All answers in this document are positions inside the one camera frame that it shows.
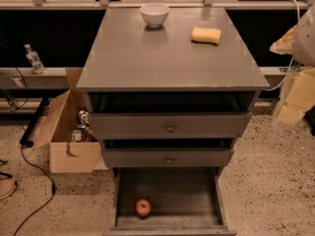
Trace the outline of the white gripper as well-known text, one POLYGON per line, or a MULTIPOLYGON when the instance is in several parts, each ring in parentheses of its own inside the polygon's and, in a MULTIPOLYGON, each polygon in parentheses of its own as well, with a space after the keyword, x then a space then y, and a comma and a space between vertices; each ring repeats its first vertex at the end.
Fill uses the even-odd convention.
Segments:
MULTIPOLYGON (((315 4, 301 17, 297 26, 289 29, 271 45, 270 51, 280 55, 292 54, 295 61, 305 66, 315 66, 315 4)), ((294 126, 314 106, 315 67, 289 73, 274 110, 274 126, 294 126)))

